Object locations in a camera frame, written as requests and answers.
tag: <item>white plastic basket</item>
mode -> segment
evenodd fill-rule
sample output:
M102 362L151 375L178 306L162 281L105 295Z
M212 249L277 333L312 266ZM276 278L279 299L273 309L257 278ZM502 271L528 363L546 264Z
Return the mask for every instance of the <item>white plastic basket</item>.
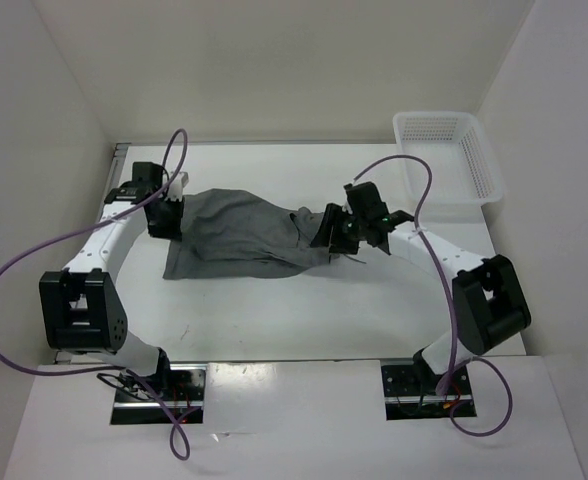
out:
M479 121L461 112L407 112L394 115L399 152L425 160L433 172L428 203L483 205L503 196L496 157ZM402 160L405 184L418 201L427 182L423 166Z

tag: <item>purple cable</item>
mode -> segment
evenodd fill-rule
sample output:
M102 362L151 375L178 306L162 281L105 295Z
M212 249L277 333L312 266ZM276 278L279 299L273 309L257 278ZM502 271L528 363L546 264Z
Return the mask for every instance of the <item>purple cable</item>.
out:
M185 430L183 430L181 422L190 413L198 410L199 407L188 408L186 412L184 412L181 416L176 418L172 414L169 407L165 404L163 399L154 391L154 389L150 386L149 383L147 383L145 381L145 379L143 379L142 377L137 375L132 370L125 370L125 373L127 373L128 375L131 375L134 378L134 380L136 380L138 383L143 385L143 388L145 388L145 390L147 390L147 393L149 393L150 396L159 404L159 406L161 407L161 410L163 410L163 413L167 416L167 418L170 419L170 422L172 422L172 431L170 432L170 450L172 450L172 453L174 454L174 456L182 461L186 461L187 459L189 459L190 453L191 453L190 442L187 439L187 434L185 433ZM177 431L178 431L179 435L181 436L181 440L183 440L183 444L185 445L185 455L181 455L178 452L178 450L176 450L176 446L174 445L174 434Z
M464 400L464 401L459 402L450 408L450 420L452 421L452 424L454 424L454 426L457 429L459 429L461 432L465 433L466 435L470 435L471 437L489 437L490 435L494 435L495 433L500 432L505 427L505 425L507 425L507 422L510 421L510 418L512 416L512 410L514 409L514 399L512 398L512 390L510 389L510 386L507 383L507 379L505 378L505 376L501 373L501 371L492 362L490 362L489 360L487 360L486 358L483 358L483 357L474 357L469 362L465 362L465 364L470 363L470 362L482 362L485 365L489 366L492 370L494 370L494 372L496 373L498 378L501 380L501 383L505 387L505 392L507 393L507 412L505 413L505 417L503 417L503 420L501 420L501 423L499 423L493 429L488 430L486 432L472 432L471 430L467 430L466 428L461 427L458 424L458 422L456 421L456 419L454 418L454 413L456 413L456 410L458 410L458 408L461 405L463 405L465 403L470 403L470 400Z
M44 248L47 248L51 245L54 245L56 243L62 242L64 240L68 240L72 237L76 237L78 235L83 235L85 233L89 233L89 232L93 232L94 230L98 230L99 228L103 228L112 222L120 220L121 218L124 218L124 217L136 212L137 210L140 210L141 208L144 208L150 202L153 202L158 197L160 197L162 195L162 193L165 190L167 190L169 188L169 186L172 184L172 182L176 179L176 177L180 173L181 168L183 167L183 164L185 163L185 159L187 158L187 146L189 143L187 132L185 131L185 129L179 128L178 130L176 130L174 132L174 134L172 135L172 138L170 138L170 141L167 144L167 148L165 149L165 155L163 156L163 166L165 166L165 164L167 163L167 159L169 157L172 146L174 145L174 141L176 140L176 137L178 137L179 135L183 135L183 150L181 151L181 158L180 158L178 165L174 171L174 174L171 175L168 178L167 182L163 186L161 186L161 188L159 188L156 192L154 192L152 195L147 197L141 203L134 205L132 208L128 208L127 210L111 217L108 220L98 222L94 225L90 225L89 227L85 227L80 230L76 230L74 232L60 235L58 237L52 238L51 240L47 240L45 242L39 243L38 245L35 245L34 247L29 248L28 250L25 250L23 253L18 254L17 256L15 256L11 260L9 260L7 263L5 263L0 268L0 278L13 265L20 262L24 258L30 256L31 254L38 252L39 250L42 250ZM63 376L67 376L67 375L78 375L81 373L101 372L101 371L107 371L107 370L121 370L121 368L118 368L118 367L91 367L91 368L81 368L78 370L68 370L68 371L64 371L64 372L42 372L39 370L35 370L32 368L28 368L28 367L24 367L22 365L19 365L19 364L13 362L12 360L10 360L9 358L7 358L1 352L0 352L0 362L4 363L8 367L13 368L14 370L17 370L21 373L26 373L26 374L34 375L34 376L38 376L38 377L63 377ZM141 385L143 385L145 390L147 390L147 392L158 402L158 404L160 405L163 412L167 415L167 417L170 419L170 421L174 424L174 426L172 428L172 434L170 437L170 448L176 458L178 458L179 460L187 460L190 456L190 444L187 439L187 435L185 434L185 432L183 431L183 428L181 427L181 424L174 418L174 415L172 415L172 412L170 411L169 408L167 408L167 405L165 405L165 403L163 402L161 397L150 387L150 385L144 379L142 379L140 376L138 376L136 373L132 372L131 370L126 370L126 372L129 375L131 375L132 377L134 377ZM179 434L181 435L181 439L183 440L183 442L185 444L185 451L186 451L185 455L181 455L180 453L178 453L176 451L176 448L174 447L174 432L176 429L178 429Z
M499 432L501 429L503 429L503 427L505 427L505 425L507 425L507 422L509 422L510 417L512 416L512 407L513 407L512 391L510 389L509 384L507 383L507 380L505 379L503 374L499 371L499 369L493 363L491 363L489 360L486 360L485 358L474 357L473 359L469 360L468 362L463 362L459 365L456 365L456 353L457 353L456 351L457 351L457 347L458 347L458 345L457 345L458 323L456 321L456 310L454 309L454 300L452 299L452 291L450 290L450 286L447 282L447 277L445 275L445 271L443 270L443 267L441 266L441 262L439 261L438 256L436 255L436 252L434 251L434 248L432 247L432 244L427 239L427 236L423 233L423 230L421 229L420 223L419 223L419 216L421 213L421 209L423 208L423 204L425 203L425 199L427 198L427 194L430 192L430 189L432 188L432 169L427 164L427 162L425 160L423 160L422 158L418 158L413 155L402 155L402 154L390 155L388 157L381 158L380 160L377 160L374 163L372 163L371 165L369 165L367 168L365 168L365 170L363 170L356 177L354 177L354 182L357 182L358 180L360 180L360 178L363 177L363 175L365 175L367 172L372 170L377 165L380 165L381 163L387 162L388 160L400 159L400 158L414 160L415 162L418 162L421 165L423 165L423 167L425 167L425 170L427 171L427 185L425 186L425 190L423 192L423 195L421 196L420 200L418 201L418 205L416 206L416 211L414 212L414 228L416 229L419 237L421 238L421 240L423 241L423 244L425 245L425 248L427 249L428 253L430 254L430 257L432 258L432 261L434 262L434 266L436 267L436 271L438 272L438 277L441 280L441 285L443 286L443 291L445 292L445 299L447 300L447 309L450 314L450 323L451 323L451 331L452 331L452 339L451 339L451 347L450 347L450 360L449 360L449 364L447 366L447 372L445 372L445 374L443 375L441 380L436 385L436 393L438 395L445 395L447 393L447 391L449 390L449 387L450 387L452 375L454 374L454 372L456 370L461 368L463 365L466 365L467 363L473 362L473 361L479 361L479 362L485 363L486 365L489 365L490 368L492 368L492 370L494 370L496 372L499 379L503 383L503 386L505 386L505 391L507 392L508 408L507 408L507 413L505 414L505 418L503 418L503 421L497 427L495 427L492 430L489 430L487 432L471 432L471 431L466 430L465 428L461 427L458 423L456 423L456 420L454 419L454 412L461 404L459 403L450 409L450 420L452 421L454 426L457 429L459 429L461 432L466 433L467 435L471 435L473 437L488 437L490 435L494 435L495 433Z
M456 371L455 362L456 362L456 350L457 350L457 346L458 346L457 345L458 323L456 321L456 311L454 309L454 300L452 299L452 292L450 290L449 284L447 283L447 276L445 275L445 271L443 270L443 267L441 266L441 262L438 260L438 256L436 255L436 252L434 251L432 244L427 239L427 236L425 235L425 233L423 233L423 230L421 229L421 225L419 223L419 216L421 214L421 210L423 209L423 204L425 203L425 199L427 198L427 194L430 193L430 189L432 188L432 169L427 164L427 162L425 160L423 160L422 158L418 158L413 155L400 155L400 154L399 155L390 155L389 157L381 158L380 160L377 160L376 162L372 163L365 170L363 170L356 177L354 177L354 182L357 182L363 175L365 175L367 172L369 172L374 167L380 165L381 163L387 162L388 160L397 159L397 158L406 158L409 160L414 160L415 162L418 162L421 165L423 165L425 167L425 170L427 171L427 185L425 186L425 190L423 191L423 195L421 195L421 198L418 201L418 205L416 205L416 211L414 212L414 228L416 229L416 232L418 233L423 244L425 245L425 248L427 249L427 252L430 254L430 257L432 258L432 261L434 262L434 266L436 267L438 277L441 280L441 285L443 286L443 291L445 292L445 300L447 300L447 309L450 314L450 324L451 324L451 331L452 331L452 341L451 341L451 347L450 347L450 361L447 366L447 372L445 372L445 375L443 375L441 380L438 382L438 385L436 386L436 393L439 395L445 395L447 393L447 390L449 389L452 374Z
M178 167L174 171L174 175L172 175L170 177L170 179L167 181L167 183L165 185L163 185L161 188L159 188L156 192L154 192L151 196L146 198L141 203L138 203L138 204L134 205L132 208L128 208L127 210L119 213L118 215L111 217L109 220L103 220L102 222L98 222L94 225L90 225L89 227L85 227L80 230L76 230L74 232L60 235L58 237L52 238L51 240L46 240L45 242L39 243L38 245L35 245L34 247L25 250L23 253L19 253L17 256L15 256L11 260L9 260L5 265L3 265L0 268L0 278L13 265L20 262L24 258L32 255L33 253L36 253L39 250L42 250L44 248L47 248L51 245L62 242L64 240L68 240L72 237L76 237L78 235L83 235L85 233L92 232L94 230L98 230L99 228L103 228L106 225L109 225L110 223L112 223L116 220L120 220L121 218L130 215L131 213L145 207L145 205L148 205L150 202L153 202L154 200L156 200L163 193L163 191L166 190L170 186L170 184L174 181L174 179L179 174L179 171L180 171L181 167L183 166L183 163L185 162L185 157L187 156L188 139L187 139L187 132L182 128L178 129L176 132L174 132L174 135L172 135L172 138L170 139L170 142L168 143L167 148L165 150L165 156L163 157L163 162L165 162L167 157L169 156L171 147L174 144L174 141L176 140L176 137L179 134L183 134L183 139L184 139L183 151L181 153L181 159L179 160ZM39 370L34 370L32 368L28 368L28 367L24 367L22 365L19 365L19 364L13 362L12 360L10 360L9 358L7 358L1 352L0 352L0 362L4 363L5 365L7 365L10 368L13 368L14 370L18 370L21 373L27 373L29 375L35 375L35 376L40 376L40 377L63 377L63 376L67 376L67 375L76 375L79 373L101 372L101 371L105 371L105 370L120 370L117 367L92 367L92 368L81 368L79 370L71 370L71 371L66 371L66 372L41 372Z

